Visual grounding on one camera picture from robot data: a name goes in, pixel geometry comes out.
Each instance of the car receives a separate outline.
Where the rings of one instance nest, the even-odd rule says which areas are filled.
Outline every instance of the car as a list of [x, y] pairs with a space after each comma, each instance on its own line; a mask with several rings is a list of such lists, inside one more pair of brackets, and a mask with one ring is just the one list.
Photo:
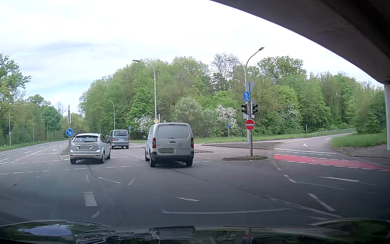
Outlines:
[[157, 123], [150, 127], [145, 137], [145, 161], [155, 167], [160, 160], [175, 160], [192, 166], [194, 138], [187, 123]]
[[70, 145], [70, 163], [75, 164], [81, 159], [97, 159], [105, 163], [105, 159], [111, 159], [111, 141], [97, 133], [76, 135]]
[[130, 138], [127, 130], [112, 130], [109, 132], [109, 135], [106, 137], [112, 138], [111, 148], [126, 147], [126, 149], [129, 149]]

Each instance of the guardrail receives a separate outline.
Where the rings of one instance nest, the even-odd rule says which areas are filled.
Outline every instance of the guardrail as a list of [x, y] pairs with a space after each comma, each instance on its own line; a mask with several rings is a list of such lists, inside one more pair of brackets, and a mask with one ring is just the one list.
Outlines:
[[322, 131], [322, 132], [311, 133], [310, 135], [319, 134], [319, 133], [326, 133], [326, 132], [335, 132], [335, 131], [347, 131], [347, 130], [355, 130], [355, 129], [356, 129], [356, 128], [342, 129], [342, 130], [334, 130], [334, 131]]

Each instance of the no entry sign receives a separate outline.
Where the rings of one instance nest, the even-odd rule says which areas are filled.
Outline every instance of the no entry sign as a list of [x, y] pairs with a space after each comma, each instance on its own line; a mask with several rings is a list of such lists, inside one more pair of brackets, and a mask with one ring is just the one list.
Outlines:
[[246, 127], [247, 130], [251, 131], [255, 127], [255, 122], [252, 119], [248, 119], [245, 122], [245, 127]]

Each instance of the car rear window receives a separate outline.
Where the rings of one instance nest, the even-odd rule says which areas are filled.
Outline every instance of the car rear window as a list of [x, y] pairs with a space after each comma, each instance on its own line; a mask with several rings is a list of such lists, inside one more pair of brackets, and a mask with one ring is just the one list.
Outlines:
[[96, 142], [97, 136], [77, 136], [73, 142]]
[[156, 136], [158, 139], [188, 139], [189, 128], [187, 125], [161, 125]]
[[119, 130], [119, 131], [114, 131], [114, 136], [128, 136], [127, 131], [125, 130]]

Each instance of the traffic light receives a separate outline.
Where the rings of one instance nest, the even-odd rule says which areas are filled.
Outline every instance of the traffic light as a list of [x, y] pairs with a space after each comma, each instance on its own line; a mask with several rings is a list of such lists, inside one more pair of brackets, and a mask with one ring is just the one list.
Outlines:
[[252, 109], [251, 109], [252, 114], [255, 114], [256, 112], [258, 112], [258, 109], [257, 109], [258, 104], [257, 103], [251, 103], [251, 105], [252, 105]]
[[244, 114], [248, 114], [248, 108], [249, 108], [249, 104], [243, 104], [242, 105], [242, 112], [244, 113]]

